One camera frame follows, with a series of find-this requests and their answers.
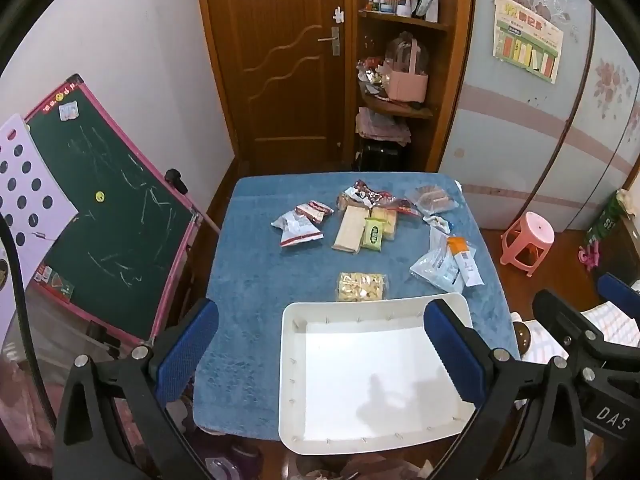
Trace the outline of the brown wooden door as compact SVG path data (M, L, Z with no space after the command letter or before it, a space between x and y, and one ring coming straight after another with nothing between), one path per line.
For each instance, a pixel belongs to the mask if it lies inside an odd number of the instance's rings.
M200 0L234 157L244 174L345 166L345 0Z

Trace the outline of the red white cookie packet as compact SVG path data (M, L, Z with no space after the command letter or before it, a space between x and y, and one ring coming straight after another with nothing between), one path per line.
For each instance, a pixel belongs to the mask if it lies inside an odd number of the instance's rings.
M334 209L324 203L310 200L307 203L299 204L294 208L296 214L306 217L314 224L321 224L326 217L334 214Z

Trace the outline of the beige soda cracker pack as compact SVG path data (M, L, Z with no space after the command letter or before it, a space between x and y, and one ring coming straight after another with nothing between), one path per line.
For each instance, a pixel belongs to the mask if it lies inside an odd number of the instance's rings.
M367 208L347 206L332 248L341 252L350 252L351 254L359 252L369 214L370 212Z

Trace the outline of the yellow cracker clear pack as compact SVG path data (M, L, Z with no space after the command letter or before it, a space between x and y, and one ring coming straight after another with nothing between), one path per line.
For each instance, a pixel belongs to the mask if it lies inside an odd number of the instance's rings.
M397 226L397 211L390 208L374 207L370 218L383 223L383 237L386 240L394 240Z

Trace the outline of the clear bag yellow puffs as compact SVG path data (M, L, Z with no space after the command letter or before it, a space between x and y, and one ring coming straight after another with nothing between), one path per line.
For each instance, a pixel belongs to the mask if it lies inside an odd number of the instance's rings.
M380 301L387 288L385 274L342 272L337 281L338 301Z

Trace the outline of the pink plastic stool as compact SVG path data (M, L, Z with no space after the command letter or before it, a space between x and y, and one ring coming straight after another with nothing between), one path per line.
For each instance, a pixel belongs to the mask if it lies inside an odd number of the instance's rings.
M503 266L510 264L531 278L555 240L552 225L540 214L525 211L500 235Z

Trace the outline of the red candy clear bag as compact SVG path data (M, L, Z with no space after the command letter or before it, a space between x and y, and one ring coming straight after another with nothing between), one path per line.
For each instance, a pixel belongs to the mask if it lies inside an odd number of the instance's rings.
M393 198L386 205L385 209L396 211L398 214L408 214L408 216L421 218L420 210L405 198Z

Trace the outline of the orange white tube packet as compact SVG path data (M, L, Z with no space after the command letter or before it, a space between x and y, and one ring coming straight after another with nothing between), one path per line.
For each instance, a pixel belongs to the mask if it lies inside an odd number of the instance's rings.
M461 236L450 236L447 238L447 245L459 267L465 286L483 286L484 280L480 276L480 270L478 270L474 254L471 252L466 240Z

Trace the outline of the green pastry packet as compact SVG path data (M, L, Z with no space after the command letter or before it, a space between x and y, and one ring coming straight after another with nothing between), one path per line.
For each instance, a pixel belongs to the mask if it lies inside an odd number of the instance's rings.
M386 222L381 219L367 218L364 220L360 247L379 252L382 248Z

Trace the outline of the folded pink cloths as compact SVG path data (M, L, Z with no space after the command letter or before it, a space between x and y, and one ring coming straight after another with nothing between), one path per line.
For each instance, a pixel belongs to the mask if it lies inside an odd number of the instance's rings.
M363 139L395 142L401 146L411 143L409 127L402 120L378 114L367 107L358 110L356 133Z

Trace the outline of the dark red brown snack packet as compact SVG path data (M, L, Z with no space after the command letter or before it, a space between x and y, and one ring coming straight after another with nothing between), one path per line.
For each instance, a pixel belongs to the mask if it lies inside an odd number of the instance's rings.
M352 186L346 188L343 194L353 202L369 209L390 206L395 200L392 193L372 190L363 180L357 180Z

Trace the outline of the white red-striped snack bag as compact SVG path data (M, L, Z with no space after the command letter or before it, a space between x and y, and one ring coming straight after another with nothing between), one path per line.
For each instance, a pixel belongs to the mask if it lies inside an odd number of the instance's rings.
M291 247L323 238L322 232L306 216L298 214L295 210L281 214L271 225L282 232L281 247Z

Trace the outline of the pink basket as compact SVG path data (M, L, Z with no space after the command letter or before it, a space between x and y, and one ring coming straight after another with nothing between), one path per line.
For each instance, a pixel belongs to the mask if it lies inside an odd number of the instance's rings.
M387 45L382 87L392 101L421 103L426 96L428 52L408 32Z

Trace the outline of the large white blue bag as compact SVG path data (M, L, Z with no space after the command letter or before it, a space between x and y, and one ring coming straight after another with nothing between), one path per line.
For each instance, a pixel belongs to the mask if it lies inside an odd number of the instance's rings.
M428 251L410 266L410 273L443 292L461 294L464 289L459 266L448 246L448 235L432 226Z

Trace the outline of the clear bag brown cakes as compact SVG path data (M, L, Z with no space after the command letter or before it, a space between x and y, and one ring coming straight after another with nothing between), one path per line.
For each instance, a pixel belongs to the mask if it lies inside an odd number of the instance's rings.
M407 198L424 216L452 211L459 204L440 186L424 185L407 193Z

